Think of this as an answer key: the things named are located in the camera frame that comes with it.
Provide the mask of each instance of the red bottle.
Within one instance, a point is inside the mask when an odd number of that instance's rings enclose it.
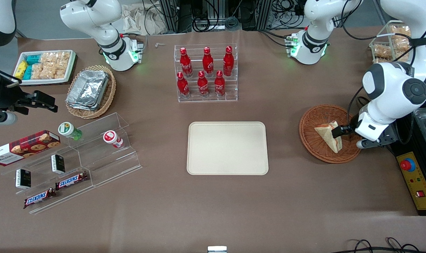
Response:
[[[191,59],[186,53],[186,48],[180,48],[180,65],[182,66],[182,71],[185,77],[192,77],[192,65]]]
[[[208,90],[208,80],[205,78],[205,73],[203,71],[199,71],[199,79],[197,79],[197,86],[199,86],[200,96],[206,98],[210,95],[210,91]]]
[[[189,98],[191,96],[191,93],[189,92],[188,82],[183,77],[182,72],[177,73],[177,79],[178,79],[177,80],[177,87],[179,88],[181,98],[182,99]]]
[[[213,76],[213,57],[210,54],[210,48],[205,47],[203,48],[203,70],[205,71],[206,77],[212,77]]]
[[[222,77],[222,71],[218,70],[216,72],[216,79],[214,80],[214,91],[216,96],[222,97],[225,95],[225,80]]]
[[[229,77],[232,75],[233,64],[235,59],[232,55],[232,47],[227,46],[225,48],[225,56],[224,56],[224,76]]]

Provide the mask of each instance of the red switch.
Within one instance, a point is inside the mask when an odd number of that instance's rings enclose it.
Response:
[[[415,170],[415,163],[410,158],[406,158],[402,162],[400,162],[400,167],[404,171],[413,172]]]
[[[415,195],[416,195],[417,197],[425,197],[425,193],[424,193],[424,191],[422,191],[422,190],[418,190],[417,192],[415,192]]]

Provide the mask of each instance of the table surface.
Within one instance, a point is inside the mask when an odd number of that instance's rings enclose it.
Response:
[[[379,30],[351,31],[361,37]],[[179,104],[174,45],[237,39],[239,100]],[[157,42],[166,45],[155,48]],[[258,32],[149,37],[142,64],[114,72],[118,88],[105,114],[118,112],[128,121],[143,168],[37,215],[22,209],[13,179],[0,175],[0,252],[192,253],[211,245],[226,245],[230,252],[332,252],[353,248],[352,239],[387,246],[387,236],[426,250],[426,217],[416,215],[388,151],[367,149],[352,162],[327,164],[301,143],[302,114],[317,104],[346,107],[371,64],[369,41],[335,29],[330,43],[319,63],[305,66]],[[19,39],[20,52],[58,49],[77,53],[76,72],[105,65],[92,39]],[[28,116],[19,115],[15,125],[0,128],[0,146],[42,129],[56,130],[63,121],[90,122],[69,114],[67,88],[38,87],[56,98],[59,112],[30,109]],[[195,121],[263,122],[269,172],[189,175],[188,126]]]

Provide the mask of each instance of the brown wicker basket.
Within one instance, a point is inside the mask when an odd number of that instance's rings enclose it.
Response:
[[[96,111],[75,109],[70,107],[68,103],[66,103],[66,107],[68,108],[68,111],[70,111],[72,115],[85,118],[85,119],[91,119],[91,118],[99,117],[100,115],[104,114],[110,107],[111,102],[113,101],[114,93],[116,91],[116,80],[114,79],[114,76],[111,70],[109,70],[107,67],[104,67],[104,66],[96,65],[96,66],[87,67],[84,70],[94,70],[94,71],[101,70],[108,73],[109,75],[107,89],[105,90],[104,97],[102,98],[102,102],[100,103],[99,109],[97,109]],[[80,73],[81,72],[79,72],[79,74],[77,74],[77,76],[71,82],[70,88],[68,90],[68,94],[71,92],[71,89],[74,86],[75,80],[80,75]]]
[[[355,134],[341,136],[342,149],[335,154],[322,137],[314,130],[320,124],[330,123],[336,120],[343,125],[347,122],[347,111],[342,107],[332,104],[321,104],[310,108],[302,116],[299,123],[299,133],[303,145],[315,157],[330,163],[344,163],[353,160],[361,149],[356,143],[361,139]]]

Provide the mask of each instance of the bread slice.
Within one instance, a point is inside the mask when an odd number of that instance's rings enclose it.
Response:
[[[338,127],[336,121],[330,122],[328,124],[318,125],[314,129],[322,137],[322,139],[327,143],[330,149],[333,150],[336,154],[342,149],[342,139],[341,136],[338,138],[333,138],[332,130]]]

